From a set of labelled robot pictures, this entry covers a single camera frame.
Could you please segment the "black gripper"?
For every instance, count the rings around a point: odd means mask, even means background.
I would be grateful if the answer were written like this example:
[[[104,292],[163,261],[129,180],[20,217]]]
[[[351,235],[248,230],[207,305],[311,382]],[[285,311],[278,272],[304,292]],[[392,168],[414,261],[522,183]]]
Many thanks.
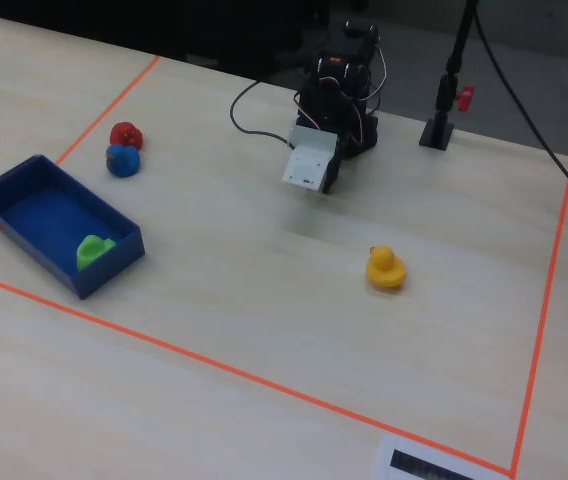
[[[307,81],[300,91],[294,94],[297,106],[296,124],[302,127],[347,136],[349,133],[349,96],[334,77],[321,77]],[[341,142],[337,141],[334,155],[326,169],[322,193],[330,193],[338,178],[342,161]]]

